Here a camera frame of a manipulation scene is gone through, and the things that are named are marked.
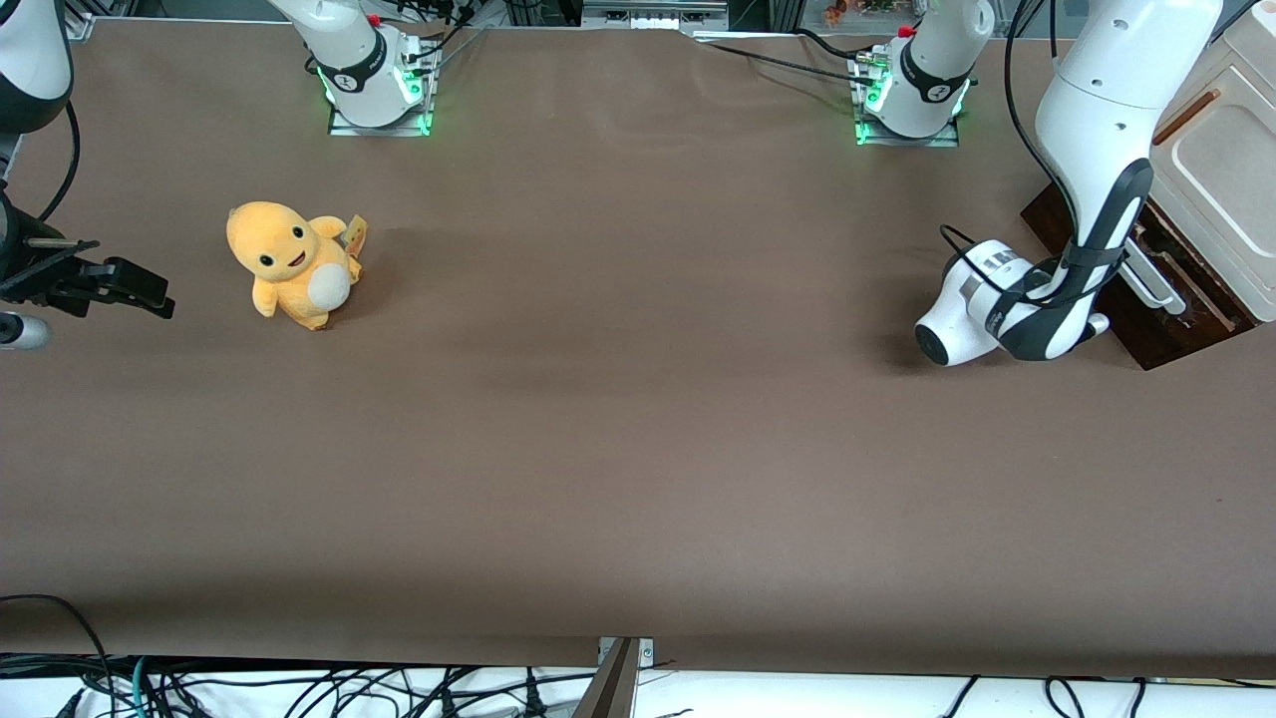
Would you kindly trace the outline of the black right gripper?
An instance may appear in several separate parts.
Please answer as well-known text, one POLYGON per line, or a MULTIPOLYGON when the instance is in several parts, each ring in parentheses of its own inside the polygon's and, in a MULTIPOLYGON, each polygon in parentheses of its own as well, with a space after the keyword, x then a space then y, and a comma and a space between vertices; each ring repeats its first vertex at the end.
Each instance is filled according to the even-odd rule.
POLYGON ((100 283, 84 270, 94 267, 80 253, 100 246, 64 236, 52 226, 17 208, 4 193, 1 296, 4 304, 33 304, 87 318, 92 304, 122 304, 157 318, 172 319, 176 301, 168 281, 122 258, 100 265, 100 283))

